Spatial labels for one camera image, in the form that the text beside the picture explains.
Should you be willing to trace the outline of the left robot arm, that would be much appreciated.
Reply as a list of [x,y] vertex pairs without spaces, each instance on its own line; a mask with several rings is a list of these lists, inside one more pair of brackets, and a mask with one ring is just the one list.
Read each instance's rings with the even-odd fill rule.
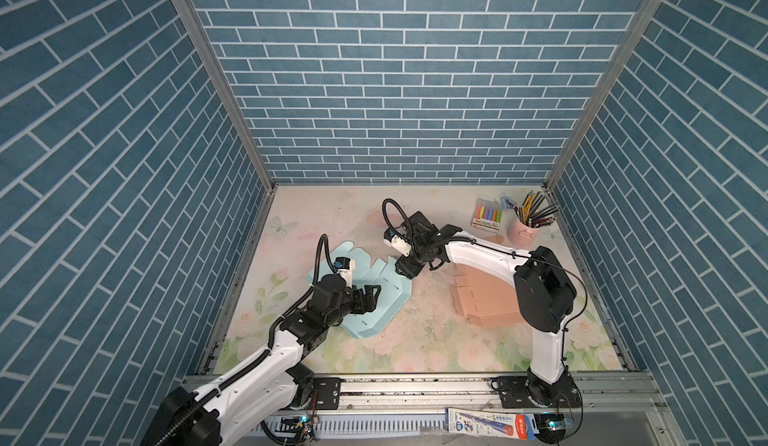
[[302,406],[314,380],[302,360],[350,315],[376,309],[382,287],[326,274],[270,326],[267,344],[209,383],[170,392],[143,445],[232,445],[271,414]]

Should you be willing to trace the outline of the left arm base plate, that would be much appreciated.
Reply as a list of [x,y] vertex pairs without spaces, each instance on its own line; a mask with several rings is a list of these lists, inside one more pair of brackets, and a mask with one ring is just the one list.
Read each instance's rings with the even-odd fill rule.
[[341,397],[340,377],[313,377],[300,380],[288,408],[293,410],[337,410]]

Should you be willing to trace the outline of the light blue paper box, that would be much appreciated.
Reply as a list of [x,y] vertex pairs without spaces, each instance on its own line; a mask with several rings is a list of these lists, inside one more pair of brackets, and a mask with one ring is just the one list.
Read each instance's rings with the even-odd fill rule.
[[331,250],[331,258],[346,257],[354,261],[351,286],[362,292],[365,300],[375,299],[375,308],[363,314],[350,313],[341,327],[356,339],[368,339],[381,333],[394,319],[412,294],[412,280],[396,272],[396,259],[372,259],[352,241],[342,242]]

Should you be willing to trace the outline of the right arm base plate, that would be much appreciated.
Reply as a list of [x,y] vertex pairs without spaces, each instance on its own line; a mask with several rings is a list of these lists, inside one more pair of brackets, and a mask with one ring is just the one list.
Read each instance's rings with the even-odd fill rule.
[[525,374],[497,376],[490,380],[490,387],[505,409],[576,408],[583,405],[580,390],[568,371],[552,384],[528,370]]

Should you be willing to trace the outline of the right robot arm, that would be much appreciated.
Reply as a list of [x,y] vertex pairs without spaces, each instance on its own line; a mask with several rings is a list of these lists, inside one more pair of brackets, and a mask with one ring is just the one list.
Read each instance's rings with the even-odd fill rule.
[[442,228],[418,211],[400,226],[387,224],[387,245],[401,253],[398,274],[413,279],[425,267],[445,263],[478,269],[515,288],[522,318],[532,327],[533,352],[527,391],[533,404],[548,407],[571,389],[564,360],[564,337],[577,290],[557,257],[547,247],[532,252],[492,243],[447,224]]

